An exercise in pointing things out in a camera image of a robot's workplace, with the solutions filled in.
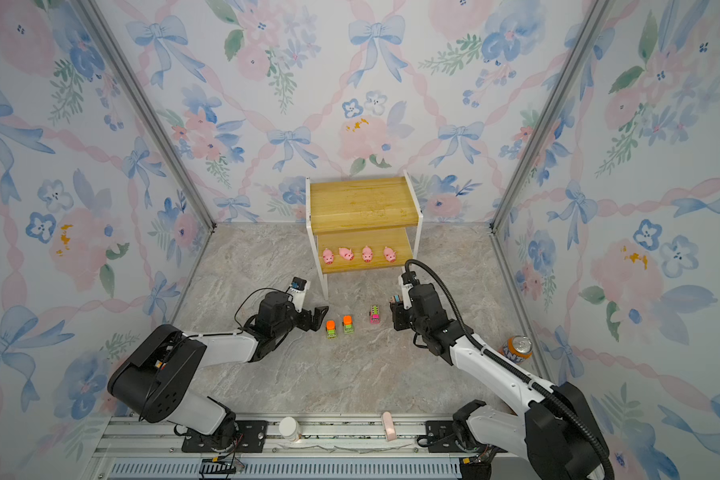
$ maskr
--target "can lid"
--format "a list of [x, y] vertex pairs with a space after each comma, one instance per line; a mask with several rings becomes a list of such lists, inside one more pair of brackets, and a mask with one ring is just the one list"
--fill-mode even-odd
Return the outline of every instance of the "can lid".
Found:
[[533, 343], [526, 336], [516, 336], [512, 339], [512, 346], [518, 353], [528, 354], [533, 348]]

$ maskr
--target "white bottle cap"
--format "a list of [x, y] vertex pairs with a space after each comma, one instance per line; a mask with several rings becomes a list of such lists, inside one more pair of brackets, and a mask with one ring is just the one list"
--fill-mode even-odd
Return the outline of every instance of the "white bottle cap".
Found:
[[298, 422], [293, 417], [285, 417], [283, 420], [280, 420], [280, 435], [282, 435], [286, 440], [290, 440], [291, 442], [295, 442], [298, 440], [298, 434], [299, 434], [299, 428], [298, 428]]

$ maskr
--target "mounting plate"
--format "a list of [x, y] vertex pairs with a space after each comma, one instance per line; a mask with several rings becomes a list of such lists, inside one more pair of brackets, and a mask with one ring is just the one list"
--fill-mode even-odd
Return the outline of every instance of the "mounting plate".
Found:
[[[267, 420], [237, 420], [237, 427], [242, 432], [242, 439], [237, 446], [238, 453], [261, 453], [266, 441]], [[201, 437], [184, 437], [181, 451], [184, 453], [210, 453], [211, 447], [202, 445]]]
[[[430, 453], [466, 453], [456, 445], [452, 420], [430, 420], [424, 422], [424, 428], [427, 435], [416, 438], [416, 443], [421, 447], [426, 447]], [[485, 447], [480, 444], [478, 453], [482, 452]]]

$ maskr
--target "two-tier wooden shelf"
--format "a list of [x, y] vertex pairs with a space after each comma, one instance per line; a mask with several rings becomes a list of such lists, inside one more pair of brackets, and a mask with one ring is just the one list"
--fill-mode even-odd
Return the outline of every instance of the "two-tier wooden shelf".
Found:
[[[317, 184], [307, 178], [306, 187], [307, 234], [326, 300], [328, 274], [403, 266], [416, 258], [423, 215], [407, 171], [403, 177]], [[413, 250], [405, 230], [409, 226], [416, 227]], [[370, 263], [362, 259], [366, 245], [373, 250]], [[355, 259], [343, 259], [341, 246], [351, 248]], [[384, 258], [386, 246], [397, 252], [395, 262]], [[333, 252], [333, 264], [322, 261], [325, 248]]]

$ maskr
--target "white metal shelf frame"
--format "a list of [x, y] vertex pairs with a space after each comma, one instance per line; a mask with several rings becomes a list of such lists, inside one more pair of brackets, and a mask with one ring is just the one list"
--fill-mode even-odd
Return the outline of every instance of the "white metal shelf frame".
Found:
[[[413, 244], [413, 258], [418, 258], [418, 245], [422, 239], [422, 225], [424, 222], [424, 214], [422, 208], [418, 204], [418, 198], [411, 182], [411, 177], [408, 175], [407, 170], [403, 170], [403, 176], [405, 177], [405, 183], [408, 186], [408, 191], [411, 193], [411, 198], [416, 206], [416, 213], [418, 214], [418, 223], [416, 225], [416, 239]], [[322, 272], [322, 264], [320, 264], [320, 253], [317, 252], [317, 236], [312, 232], [312, 194], [311, 194], [311, 180], [309, 177], [306, 178], [306, 194], [307, 194], [307, 235], [309, 236], [309, 245], [312, 247], [312, 256], [315, 259], [315, 267], [317, 268], [317, 276], [320, 279], [320, 286], [322, 288], [322, 295], [325, 300], [328, 300], [328, 274]]]

